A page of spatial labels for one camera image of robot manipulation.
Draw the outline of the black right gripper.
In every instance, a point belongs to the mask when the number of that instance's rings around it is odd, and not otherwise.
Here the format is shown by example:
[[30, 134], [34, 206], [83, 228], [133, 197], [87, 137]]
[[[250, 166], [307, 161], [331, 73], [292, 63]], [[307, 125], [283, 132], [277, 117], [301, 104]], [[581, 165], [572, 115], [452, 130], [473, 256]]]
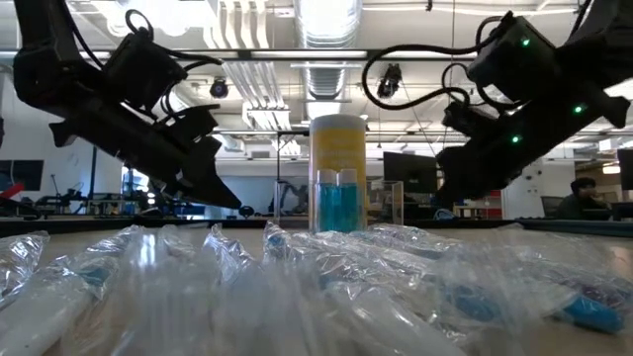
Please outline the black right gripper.
[[461, 146], [443, 148], [436, 161], [444, 182], [436, 192], [440, 203], [482, 199], [507, 187], [519, 170], [599, 118], [616, 128], [626, 124], [630, 102], [623, 97], [545, 97], [502, 120], [500, 133], [487, 144], [487, 167], [481, 162], [486, 134], [494, 121], [460, 101], [444, 110], [442, 125], [467, 138]]

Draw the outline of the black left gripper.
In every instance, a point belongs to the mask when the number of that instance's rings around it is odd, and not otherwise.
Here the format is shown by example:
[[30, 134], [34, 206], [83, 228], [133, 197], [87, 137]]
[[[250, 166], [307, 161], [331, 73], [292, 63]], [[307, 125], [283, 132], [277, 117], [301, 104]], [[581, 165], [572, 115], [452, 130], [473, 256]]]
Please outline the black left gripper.
[[142, 173], [169, 181], [162, 192], [223, 208], [236, 207], [236, 195], [217, 172], [222, 143], [212, 136], [218, 125], [211, 110], [219, 104], [190, 107], [175, 113], [167, 133], [183, 149], [122, 106], [79, 107], [59, 123], [49, 124], [57, 147], [77, 137], [129, 163]]

